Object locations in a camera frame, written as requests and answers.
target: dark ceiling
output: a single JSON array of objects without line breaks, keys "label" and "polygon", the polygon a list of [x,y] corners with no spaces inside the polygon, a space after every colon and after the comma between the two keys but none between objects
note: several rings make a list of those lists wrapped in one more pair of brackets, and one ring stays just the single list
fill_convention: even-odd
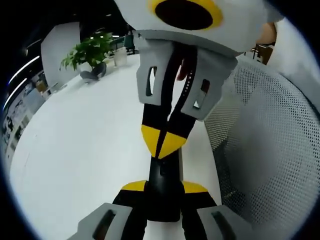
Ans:
[{"label": "dark ceiling", "polygon": [[[11,14],[5,17],[7,24],[2,32],[10,39],[9,44],[5,45],[5,82],[24,64],[41,55],[41,42],[56,25],[80,22],[81,39],[101,28],[120,36],[126,34],[128,29],[113,0],[12,1],[8,2],[7,9],[10,9]],[[42,68],[41,60],[29,65],[10,83],[8,92],[12,92],[24,78],[33,77]]]}]

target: green leaves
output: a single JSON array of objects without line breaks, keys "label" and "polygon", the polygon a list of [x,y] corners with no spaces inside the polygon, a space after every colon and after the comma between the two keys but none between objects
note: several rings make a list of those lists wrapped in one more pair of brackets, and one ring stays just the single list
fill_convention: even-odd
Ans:
[{"label": "green leaves", "polygon": [[72,66],[73,70],[77,69],[77,65],[85,62],[89,63],[91,67],[95,67],[101,63],[112,52],[111,42],[112,34],[106,32],[96,32],[91,37],[86,38],[80,44],[77,44],[62,60],[60,65],[67,69]]}]

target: yellow accent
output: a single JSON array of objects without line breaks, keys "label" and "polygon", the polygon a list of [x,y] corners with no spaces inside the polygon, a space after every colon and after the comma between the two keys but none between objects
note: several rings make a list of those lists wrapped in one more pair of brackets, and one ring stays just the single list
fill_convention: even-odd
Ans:
[{"label": "yellow accent", "polygon": [[155,157],[160,130],[150,126],[141,125],[141,132],[152,157]]},{"label": "yellow accent", "polygon": [[187,139],[184,137],[167,132],[158,158],[162,159],[173,153],[175,150],[178,150],[186,143],[186,141]]},{"label": "yellow accent", "polygon": [[[151,13],[154,14],[155,16],[157,16],[156,15],[156,7],[158,6],[158,4],[165,2],[165,1],[167,1],[167,0],[148,0],[148,8],[151,11]],[[209,27],[204,28],[202,30],[208,30],[208,29],[218,27],[223,22],[224,15],[223,15],[221,9],[212,0],[186,0],[186,1],[198,4],[210,13],[210,15],[213,19],[212,24]]]},{"label": "yellow accent", "polygon": [[184,186],[184,192],[186,194],[192,194],[192,193],[205,193],[208,192],[208,190],[201,186],[200,184],[189,182],[189,181],[182,181]]},{"label": "yellow accent", "polygon": [[146,180],[134,181],[134,182],[130,182],[127,185],[123,186],[123,188],[121,188],[121,190],[143,192],[145,189],[145,184],[146,184]]}]

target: ceiling light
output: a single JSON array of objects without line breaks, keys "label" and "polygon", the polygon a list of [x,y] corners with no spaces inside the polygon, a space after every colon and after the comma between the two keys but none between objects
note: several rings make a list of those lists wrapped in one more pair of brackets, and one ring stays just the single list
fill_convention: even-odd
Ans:
[{"label": "ceiling light", "polygon": [[9,83],[26,67],[28,67],[30,64],[32,64],[35,60],[37,60],[38,58],[40,58],[40,56],[36,56],[34,59],[30,60],[29,62],[27,62],[23,67],[21,67],[9,80]]},{"label": "ceiling light", "polygon": [[7,98],[7,100],[5,101],[2,110],[5,109],[6,105],[8,104],[9,100],[12,98],[12,96],[15,94],[15,92],[18,90],[18,88],[21,87],[22,84],[24,84],[24,82],[27,81],[27,78],[25,78],[22,82],[20,82],[20,84],[12,91],[12,93],[10,94],[10,96]]}]

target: white table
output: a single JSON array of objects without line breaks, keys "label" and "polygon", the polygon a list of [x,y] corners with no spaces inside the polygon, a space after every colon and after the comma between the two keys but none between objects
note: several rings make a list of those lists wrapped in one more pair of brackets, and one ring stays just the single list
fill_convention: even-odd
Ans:
[{"label": "white table", "polygon": [[[139,64],[139,55],[129,56],[127,66],[93,84],[75,77],[43,104],[24,130],[12,159],[10,182],[42,239],[67,239],[81,219],[111,203],[122,186],[148,179],[151,155],[141,134]],[[175,84],[175,102],[183,84]],[[184,179],[206,187],[221,204],[203,122],[196,122],[182,157]],[[144,239],[184,239],[181,222],[148,222]]]}]

